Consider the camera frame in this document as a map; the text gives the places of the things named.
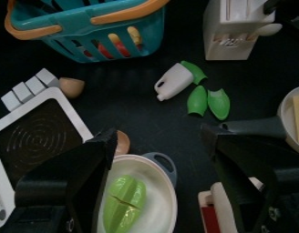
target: brown toy egg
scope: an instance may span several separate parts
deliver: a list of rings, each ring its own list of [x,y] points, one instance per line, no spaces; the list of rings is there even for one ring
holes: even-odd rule
[[[85,82],[82,80],[61,77],[59,78],[59,88],[61,92],[67,98],[77,98],[82,93],[85,87]]]
[[[117,130],[117,145],[116,145],[116,156],[125,155],[129,152],[129,137],[128,135]]]

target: green toy pepper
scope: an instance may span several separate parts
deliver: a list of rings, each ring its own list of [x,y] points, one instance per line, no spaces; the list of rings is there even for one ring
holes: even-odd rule
[[[137,220],[145,202],[145,185],[132,176],[118,177],[108,189],[102,224],[106,233],[125,233]]]

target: cut green toy fruit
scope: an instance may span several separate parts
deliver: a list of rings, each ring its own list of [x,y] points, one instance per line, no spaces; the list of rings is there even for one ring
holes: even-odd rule
[[[193,75],[193,83],[197,85],[199,82],[207,78],[207,76],[204,75],[201,69],[192,63],[187,62],[187,61],[181,61],[181,65],[188,69],[188,71],[192,73]]]
[[[229,98],[223,89],[208,90],[208,106],[215,117],[224,120],[229,113]]]
[[[118,177],[108,189],[102,224],[106,233],[125,233],[137,220],[145,202],[145,185],[132,176]]]
[[[196,86],[188,99],[187,99],[187,110],[188,114],[197,113],[201,116],[207,110],[207,92],[203,86]]]

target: toy cooktop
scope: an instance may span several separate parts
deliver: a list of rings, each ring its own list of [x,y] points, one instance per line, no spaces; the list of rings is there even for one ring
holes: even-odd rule
[[[15,207],[14,188],[23,174],[92,139],[59,89],[42,89],[19,106],[7,105],[10,112],[0,119],[0,227]]]

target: blue basket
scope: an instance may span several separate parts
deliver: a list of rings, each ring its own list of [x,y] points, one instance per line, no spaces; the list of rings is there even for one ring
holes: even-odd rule
[[[5,27],[18,39],[42,40],[78,63],[148,56],[157,50],[169,0],[42,1],[57,12],[7,2]]]

